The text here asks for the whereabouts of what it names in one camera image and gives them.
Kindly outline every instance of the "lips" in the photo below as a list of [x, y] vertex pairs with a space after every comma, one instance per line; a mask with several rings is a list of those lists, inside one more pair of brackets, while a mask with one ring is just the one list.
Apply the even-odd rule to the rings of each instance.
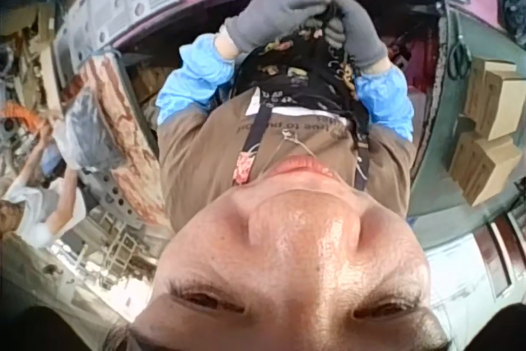
[[274, 177], [280, 174], [295, 173], [295, 172], [308, 172], [316, 173], [322, 176], [332, 178], [339, 181], [335, 172], [327, 168], [318, 159], [308, 155], [296, 155], [285, 159], [284, 161], [276, 164], [271, 168], [264, 176], [264, 178]]

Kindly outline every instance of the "plastic bag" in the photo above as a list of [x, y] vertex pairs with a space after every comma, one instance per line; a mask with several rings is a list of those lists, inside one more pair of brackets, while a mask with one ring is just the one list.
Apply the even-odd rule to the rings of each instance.
[[124, 162], [99, 111], [95, 92], [82, 88], [64, 120], [56, 121], [53, 138], [66, 163], [74, 169], [107, 171]]

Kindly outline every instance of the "gray glove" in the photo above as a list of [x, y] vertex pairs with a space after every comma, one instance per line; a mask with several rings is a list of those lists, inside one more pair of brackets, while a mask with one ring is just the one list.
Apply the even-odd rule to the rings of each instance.
[[305, 20], [321, 14], [331, 0], [252, 0], [248, 7], [224, 25], [241, 52], [292, 33]]
[[343, 21], [333, 19], [327, 24], [325, 37], [330, 44], [341, 43], [345, 33], [345, 49], [353, 55], [356, 66], [365, 69], [387, 56], [387, 47], [376, 33], [369, 14], [355, 0], [334, 0], [342, 13]]

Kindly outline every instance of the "person in white shirt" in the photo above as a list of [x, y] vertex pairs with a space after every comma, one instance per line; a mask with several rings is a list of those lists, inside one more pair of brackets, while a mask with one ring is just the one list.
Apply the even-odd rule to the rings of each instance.
[[48, 124], [40, 130], [38, 144], [0, 200], [0, 240], [14, 233], [32, 247], [47, 247], [85, 218], [76, 170], [70, 166], [48, 189], [28, 186], [52, 140], [51, 132]]

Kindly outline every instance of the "white wall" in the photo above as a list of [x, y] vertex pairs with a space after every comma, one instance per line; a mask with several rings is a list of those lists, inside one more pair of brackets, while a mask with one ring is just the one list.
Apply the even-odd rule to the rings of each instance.
[[454, 342], [453, 349], [465, 348], [473, 337], [503, 307], [522, 301], [526, 279], [515, 279], [508, 252], [501, 245], [511, 286], [495, 297], [481, 252], [472, 234], [427, 251], [431, 267], [431, 305], [446, 333]]

